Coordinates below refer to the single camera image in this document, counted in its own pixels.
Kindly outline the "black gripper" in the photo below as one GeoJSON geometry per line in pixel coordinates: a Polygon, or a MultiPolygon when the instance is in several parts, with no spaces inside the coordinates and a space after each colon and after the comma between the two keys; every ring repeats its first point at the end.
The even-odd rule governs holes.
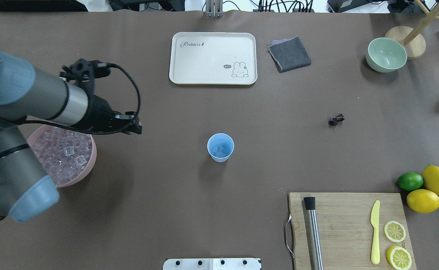
{"type": "Polygon", "coordinates": [[[83,118],[83,129],[96,133],[112,132],[142,134],[142,125],[135,111],[116,114],[108,102],[94,95],[89,102],[89,110],[83,118]]]}

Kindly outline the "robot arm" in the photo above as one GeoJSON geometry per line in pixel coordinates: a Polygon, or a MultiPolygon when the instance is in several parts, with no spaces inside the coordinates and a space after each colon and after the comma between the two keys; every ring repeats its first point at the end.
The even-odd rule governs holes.
{"type": "Polygon", "coordinates": [[[128,72],[114,63],[79,59],[51,75],[27,60],[0,51],[0,222],[25,222],[60,198],[20,125],[44,124],[83,134],[142,133],[140,90],[128,72]],[[137,109],[121,113],[94,94],[95,80],[119,69],[137,94],[137,109]]]}

